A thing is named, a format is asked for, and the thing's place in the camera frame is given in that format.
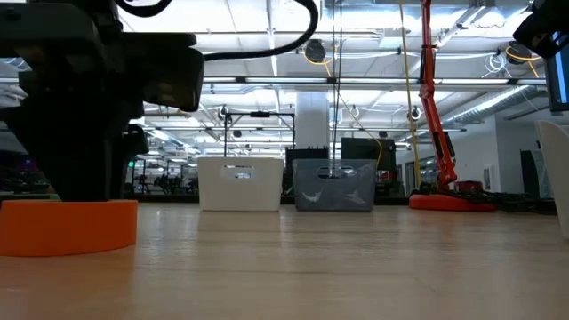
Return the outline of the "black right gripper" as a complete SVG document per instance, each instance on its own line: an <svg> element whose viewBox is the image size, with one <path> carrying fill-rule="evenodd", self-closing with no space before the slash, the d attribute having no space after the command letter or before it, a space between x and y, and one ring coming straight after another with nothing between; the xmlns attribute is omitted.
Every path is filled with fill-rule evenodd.
<svg viewBox="0 0 569 320"><path fill-rule="evenodd" d="M513 38L542 58L551 58L568 45L568 0L534 0L530 9Z"/></svg>

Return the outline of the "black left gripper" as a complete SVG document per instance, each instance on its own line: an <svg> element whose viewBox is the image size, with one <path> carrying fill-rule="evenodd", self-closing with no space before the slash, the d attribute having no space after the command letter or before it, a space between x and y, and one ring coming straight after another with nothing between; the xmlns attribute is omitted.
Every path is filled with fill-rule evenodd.
<svg viewBox="0 0 569 320"><path fill-rule="evenodd" d="M131 118L142 116L147 103L194 112L204 81L196 36L128 32L120 20L121 11L151 18L168 6L167 1L3 2L1 55L28 65L19 85L29 97L56 105L102 105ZM101 124L48 124L13 113L8 128L64 202L123 199L128 164L149 152L138 124L109 132Z"/></svg>

